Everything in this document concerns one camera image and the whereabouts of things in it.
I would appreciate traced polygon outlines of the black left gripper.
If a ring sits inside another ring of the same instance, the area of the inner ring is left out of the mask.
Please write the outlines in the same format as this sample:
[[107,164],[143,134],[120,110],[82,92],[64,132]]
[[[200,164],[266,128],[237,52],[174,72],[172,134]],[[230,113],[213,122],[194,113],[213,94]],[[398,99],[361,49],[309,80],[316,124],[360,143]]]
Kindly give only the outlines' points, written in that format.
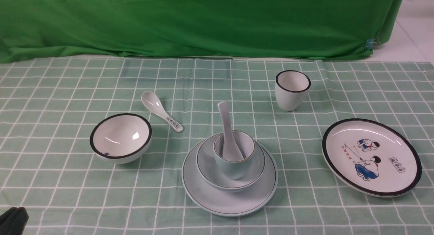
[[28,221],[25,207],[11,207],[0,216],[1,235],[21,235]]

